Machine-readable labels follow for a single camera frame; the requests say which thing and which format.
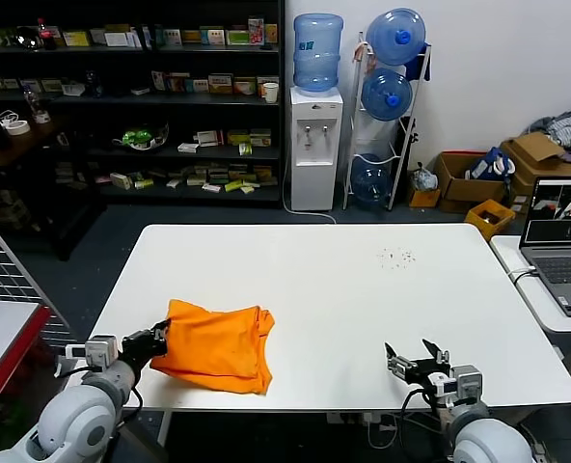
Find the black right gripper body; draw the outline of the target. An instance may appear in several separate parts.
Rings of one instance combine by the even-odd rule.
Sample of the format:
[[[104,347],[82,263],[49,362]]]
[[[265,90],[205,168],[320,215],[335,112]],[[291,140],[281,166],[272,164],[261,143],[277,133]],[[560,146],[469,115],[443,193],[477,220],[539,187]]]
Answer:
[[[422,386],[425,389],[431,387],[429,375],[443,373],[449,375],[450,363],[438,364],[435,359],[419,359],[412,362],[413,366],[407,369],[407,383]]]

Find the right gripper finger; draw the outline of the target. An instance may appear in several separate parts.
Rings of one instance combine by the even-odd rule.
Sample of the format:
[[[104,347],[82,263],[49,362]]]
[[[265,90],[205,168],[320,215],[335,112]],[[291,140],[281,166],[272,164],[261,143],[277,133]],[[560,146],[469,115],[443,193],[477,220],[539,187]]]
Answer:
[[[450,367],[450,357],[447,350],[441,349],[436,343],[430,340],[422,339],[421,341],[430,355],[429,359],[424,360],[424,364],[427,368]]]
[[[419,372],[418,364],[397,355],[387,342],[384,343],[384,347],[388,371],[405,383],[415,383],[416,374]]]

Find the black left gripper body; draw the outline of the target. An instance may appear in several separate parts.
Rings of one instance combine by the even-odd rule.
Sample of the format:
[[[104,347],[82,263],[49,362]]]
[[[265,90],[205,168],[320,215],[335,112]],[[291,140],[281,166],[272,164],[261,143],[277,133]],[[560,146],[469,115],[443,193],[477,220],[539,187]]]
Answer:
[[[152,342],[157,336],[166,334],[154,334],[151,329],[141,330],[122,340],[121,359],[130,366],[145,366],[153,358]]]

